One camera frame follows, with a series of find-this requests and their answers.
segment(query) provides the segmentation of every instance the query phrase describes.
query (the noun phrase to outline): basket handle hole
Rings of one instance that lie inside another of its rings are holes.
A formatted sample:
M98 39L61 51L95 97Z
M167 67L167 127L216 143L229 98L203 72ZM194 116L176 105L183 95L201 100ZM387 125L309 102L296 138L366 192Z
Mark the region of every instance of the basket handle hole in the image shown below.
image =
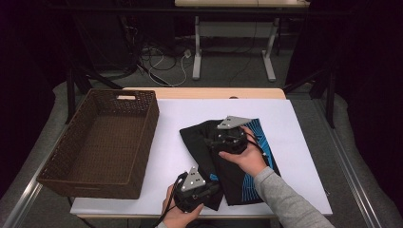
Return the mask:
M136 100L136 96L119 95L118 100Z

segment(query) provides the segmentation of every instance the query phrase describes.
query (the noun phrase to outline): white desk frame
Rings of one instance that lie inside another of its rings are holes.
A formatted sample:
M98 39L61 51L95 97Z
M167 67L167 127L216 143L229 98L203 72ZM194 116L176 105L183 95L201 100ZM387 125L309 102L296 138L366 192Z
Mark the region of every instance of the white desk frame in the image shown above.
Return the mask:
M195 18L195 41L196 41L196 54L195 54L195 61L193 65L193 80L199 80L201 77L201 67L202 67L202 50L201 50L201 36L216 36L216 37L245 37L244 34L247 34L248 32L244 32L248 28L252 28L250 23L237 23L236 29L239 30L232 30L230 32L225 32L222 31L222 27L225 27L225 25L232 24L235 25L235 23L228 23L228 22L209 22L209 23L204 23L203 30L207 32L202 32L201 31L201 22L199 20L199 17L196 16ZM263 63L266 68L266 73L267 73L267 78L269 79L269 82L275 82L276 81L276 76L275 76L275 71L273 70L272 62L270 61L270 53L273 48L273 43L276 38L276 33L277 33L277 25L278 24L278 19L275 19L275 22L273 23L258 23L257 24L257 29L259 28L268 28L267 32L257 32L255 37L268 37L269 41L267 43L267 48L266 50L263 50L261 52L261 56L263 58Z
M276 8L281 10L282 8L306 8L309 3L300 0L176 0L175 6L177 7L227 7L227 8L239 8L239 7L247 7L247 8ZM224 36L224 37L245 37L245 33L240 33L240 31L232 31L232 32L222 32L222 25L225 23L217 22L217 23L209 23L208 32L205 34L201 30L201 22L199 17L195 18L195 42L196 42L196 54L195 61L193 65L193 80L199 80L201 77L201 66L202 66L202 50L200 49L201 36ZM267 33L264 36L256 37L268 37L269 41L267 43L266 50L261 52L261 56L263 58L263 63L266 68L267 78L269 82L275 82L276 76L273 70L272 62L270 61L270 54L273 48L273 43L275 41L276 33L277 33L277 24L278 19L275 19L273 23L270 23L267 29Z

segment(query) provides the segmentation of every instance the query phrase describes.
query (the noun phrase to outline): white surface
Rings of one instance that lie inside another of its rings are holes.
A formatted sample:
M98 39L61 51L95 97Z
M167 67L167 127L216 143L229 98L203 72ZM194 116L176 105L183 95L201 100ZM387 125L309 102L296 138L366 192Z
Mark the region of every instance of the white surface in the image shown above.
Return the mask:
M183 171L197 165L187 151L179 130L228 115L259 118L285 181L324 215L331 215L311 154L303 138L294 109L288 100L275 99L161 99L160 118L151 146L144 184L139 199L81 199L71 213L79 216L147 217L160 215L167 187ZM221 202L218 212L209 208L202 216L272 216L265 203L228 206Z

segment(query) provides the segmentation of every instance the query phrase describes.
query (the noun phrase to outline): blue printed design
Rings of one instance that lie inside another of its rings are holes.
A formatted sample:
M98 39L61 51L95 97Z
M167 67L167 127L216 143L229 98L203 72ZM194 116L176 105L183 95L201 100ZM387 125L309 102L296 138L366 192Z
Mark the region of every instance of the blue printed design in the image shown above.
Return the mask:
M253 178L249 174L246 174L243 178L242 186L242 201L257 200L259 199L258 192L255 189Z
M252 122L247 123L249 129L255 135L257 139L258 145L261 147L263 152L266 154L267 161L269 161L269 166L273 168L273 159L272 159L272 152L270 150L269 142L267 142L266 137L264 136L263 129L261 128L259 119L254 119ZM250 200L258 200L259 195L255 189L255 184L253 183L253 178L249 174L245 174L243 178L243 185L242 185L242 201L250 201Z

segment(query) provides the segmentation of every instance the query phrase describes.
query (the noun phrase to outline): silver metal bracket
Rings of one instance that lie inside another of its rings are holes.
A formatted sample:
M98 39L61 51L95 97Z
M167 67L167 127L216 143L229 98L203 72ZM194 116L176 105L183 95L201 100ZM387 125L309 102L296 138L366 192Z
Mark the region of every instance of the silver metal bracket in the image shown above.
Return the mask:
M200 186L205 185L205 180L202 178L201 174L199 173L198 169L193 166L189 174L187 175L186 179L183 182L182 185L182 191L186 192L195 188L198 188Z
M227 116L219 125L217 125L217 129L231 129L240 125L248 124L252 121L252 119L236 117L236 116Z

